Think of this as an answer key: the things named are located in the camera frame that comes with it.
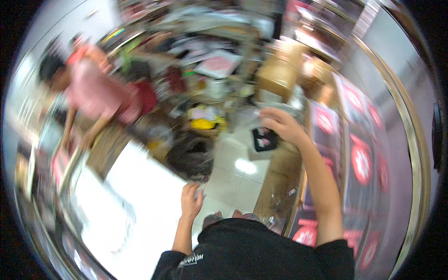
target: green object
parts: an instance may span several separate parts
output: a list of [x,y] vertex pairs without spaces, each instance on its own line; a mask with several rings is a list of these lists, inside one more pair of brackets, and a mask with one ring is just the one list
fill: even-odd
[[193,71],[193,70],[188,71],[188,72],[184,72],[184,76],[186,76],[186,77],[188,77],[188,76],[190,76],[190,75],[193,75],[193,74],[194,74],[194,71]]

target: hand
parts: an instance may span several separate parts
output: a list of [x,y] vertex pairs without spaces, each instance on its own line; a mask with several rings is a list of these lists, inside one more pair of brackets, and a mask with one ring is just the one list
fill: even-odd
[[67,132],[64,132],[64,135],[62,135],[62,139],[60,141],[60,147],[64,150],[68,150],[69,143],[70,143],[70,134]]
[[260,110],[261,125],[274,130],[283,140],[293,144],[308,137],[293,116],[277,108]]
[[93,136],[92,134],[90,134],[89,132],[87,132],[84,137],[81,140],[81,143],[79,144],[79,146],[81,147],[81,149],[83,151],[90,149],[90,147],[93,144],[93,141],[95,140],[95,136]]
[[193,221],[201,211],[202,200],[204,198],[204,191],[200,190],[198,197],[194,199],[196,190],[199,184],[188,183],[182,189],[181,203],[182,203],[182,217],[188,221]]

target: pink shirt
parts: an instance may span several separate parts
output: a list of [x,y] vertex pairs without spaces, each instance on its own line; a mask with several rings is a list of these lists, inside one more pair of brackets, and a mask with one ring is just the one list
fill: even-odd
[[71,106],[93,120],[101,115],[125,124],[136,121],[142,113],[138,91],[112,76],[106,76],[90,60],[82,59],[72,67],[72,81],[65,91]]

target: man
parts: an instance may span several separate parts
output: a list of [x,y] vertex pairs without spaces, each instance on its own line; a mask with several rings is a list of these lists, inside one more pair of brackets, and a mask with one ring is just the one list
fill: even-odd
[[137,90],[125,86],[114,77],[106,76],[89,59],[81,59],[67,66],[56,55],[47,55],[39,70],[39,78],[52,92],[67,96],[69,109],[65,121],[61,146],[66,148],[75,116],[79,111],[96,120],[81,142],[83,149],[89,148],[98,133],[116,118],[124,125],[134,123],[143,114],[142,98]]
[[74,65],[83,58],[92,60],[105,74],[112,70],[106,54],[96,45],[88,43],[80,33],[76,34],[70,44],[73,47],[72,55],[67,59],[67,65]]
[[313,141],[288,113],[260,111],[262,125],[295,144],[305,162],[316,212],[315,248],[295,243],[268,230],[257,219],[234,213],[233,218],[204,221],[192,251],[193,220],[202,207],[197,184],[182,191],[182,216],[171,251],[163,252],[153,279],[352,279],[353,249],[343,239],[339,191]]

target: white floor tile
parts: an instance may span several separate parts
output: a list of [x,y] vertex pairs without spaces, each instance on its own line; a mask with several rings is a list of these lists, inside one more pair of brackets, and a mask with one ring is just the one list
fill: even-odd
[[261,183],[243,179],[237,189],[232,206],[241,209],[253,210],[255,204],[257,203],[258,196],[260,195],[261,187]]
[[230,207],[230,211],[228,212],[227,218],[231,218],[232,215],[233,215],[233,212],[234,212],[236,209],[238,209],[239,211],[241,211],[241,213],[243,213],[243,215],[244,215],[244,214],[247,214],[247,213],[252,213],[252,212],[253,212],[253,209],[252,209],[252,211],[249,211],[249,210],[245,210],[245,209],[241,209],[241,208],[232,206],[232,207]]
[[215,157],[214,167],[234,173],[235,162],[239,159],[247,159],[248,155],[244,147],[230,142],[222,143],[220,153]]
[[269,160],[249,161],[246,159],[238,159],[235,162],[235,166],[235,174],[257,183],[263,183],[267,169],[269,168]]
[[243,178],[223,169],[214,168],[204,193],[226,204],[232,204]]
[[227,217],[228,212],[230,211],[230,207],[230,204],[206,196],[204,198],[204,202],[202,203],[202,209],[199,212],[198,216],[194,219],[194,223],[202,226],[205,217],[218,211],[221,211],[223,217]]

